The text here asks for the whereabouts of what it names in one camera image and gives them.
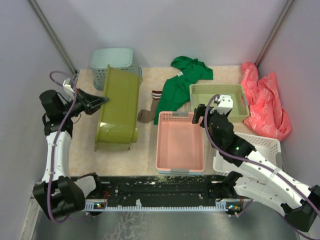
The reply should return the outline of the olive green laundry basket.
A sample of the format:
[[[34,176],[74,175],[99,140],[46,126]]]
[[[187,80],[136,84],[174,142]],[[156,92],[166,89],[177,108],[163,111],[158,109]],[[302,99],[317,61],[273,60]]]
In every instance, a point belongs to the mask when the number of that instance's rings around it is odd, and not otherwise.
[[[143,78],[129,71],[107,67],[103,96],[109,101],[99,111],[95,151],[129,150],[139,137],[137,128],[140,85]]]

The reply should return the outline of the pink plastic basket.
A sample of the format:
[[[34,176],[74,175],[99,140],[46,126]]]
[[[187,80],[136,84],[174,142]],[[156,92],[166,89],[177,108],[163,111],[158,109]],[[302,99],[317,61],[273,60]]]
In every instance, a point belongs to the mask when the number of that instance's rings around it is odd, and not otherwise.
[[[156,143],[156,170],[205,170],[203,129],[192,124],[194,113],[162,111]]]

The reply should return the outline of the light blue laundry basket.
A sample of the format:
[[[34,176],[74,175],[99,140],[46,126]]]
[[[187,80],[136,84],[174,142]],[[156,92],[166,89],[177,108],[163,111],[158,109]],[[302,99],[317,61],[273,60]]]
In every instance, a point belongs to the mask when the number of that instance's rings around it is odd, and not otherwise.
[[[97,49],[91,54],[89,66],[93,73],[93,85],[97,90],[104,89],[108,66],[142,76],[134,51],[128,47]]]

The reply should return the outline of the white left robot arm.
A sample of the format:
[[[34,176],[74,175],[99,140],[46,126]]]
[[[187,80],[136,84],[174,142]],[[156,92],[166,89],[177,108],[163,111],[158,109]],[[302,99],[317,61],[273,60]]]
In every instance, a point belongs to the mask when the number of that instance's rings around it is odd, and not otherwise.
[[[49,220],[63,223],[71,214],[84,210],[88,196],[97,199],[103,195],[104,186],[95,172],[71,179],[69,153],[74,128],[72,118],[81,113],[92,115],[109,98],[78,88],[72,101],[63,102],[53,89],[41,93],[39,99],[45,110],[42,122],[47,159],[41,183],[34,186],[32,194]]]

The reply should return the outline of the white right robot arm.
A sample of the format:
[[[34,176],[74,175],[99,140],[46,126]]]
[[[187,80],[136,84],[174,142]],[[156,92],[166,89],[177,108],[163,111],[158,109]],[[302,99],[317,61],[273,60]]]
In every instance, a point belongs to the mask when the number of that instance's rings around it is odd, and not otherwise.
[[[199,104],[192,123],[203,127],[211,146],[237,168],[223,181],[227,197],[250,198],[278,212],[297,230],[310,230],[320,215],[319,185],[304,184],[271,163],[254,145],[235,134],[227,113]]]

